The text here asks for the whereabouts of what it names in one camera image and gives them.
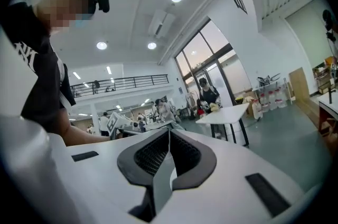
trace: forearm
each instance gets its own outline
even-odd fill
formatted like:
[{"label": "forearm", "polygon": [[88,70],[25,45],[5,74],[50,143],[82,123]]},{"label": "forearm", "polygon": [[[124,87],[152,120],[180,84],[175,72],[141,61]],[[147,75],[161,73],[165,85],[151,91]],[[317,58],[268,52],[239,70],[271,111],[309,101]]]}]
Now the forearm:
[{"label": "forearm", "polygon": [[70,126],[62,135],[66,146],[109,141],[109,137],[90,135],[75,126]]}]

